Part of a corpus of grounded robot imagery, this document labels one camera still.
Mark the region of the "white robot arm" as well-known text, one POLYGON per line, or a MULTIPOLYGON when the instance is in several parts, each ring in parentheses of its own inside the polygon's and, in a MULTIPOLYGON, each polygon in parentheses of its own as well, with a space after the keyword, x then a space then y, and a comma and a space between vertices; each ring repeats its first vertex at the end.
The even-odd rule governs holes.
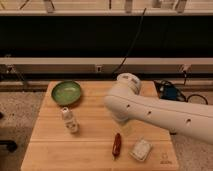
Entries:
POLYGON ((117 76, 104 105, 120 123, 140 120, 213 144, 213 106, 140 95, 141 80, 131 73, 117 76))

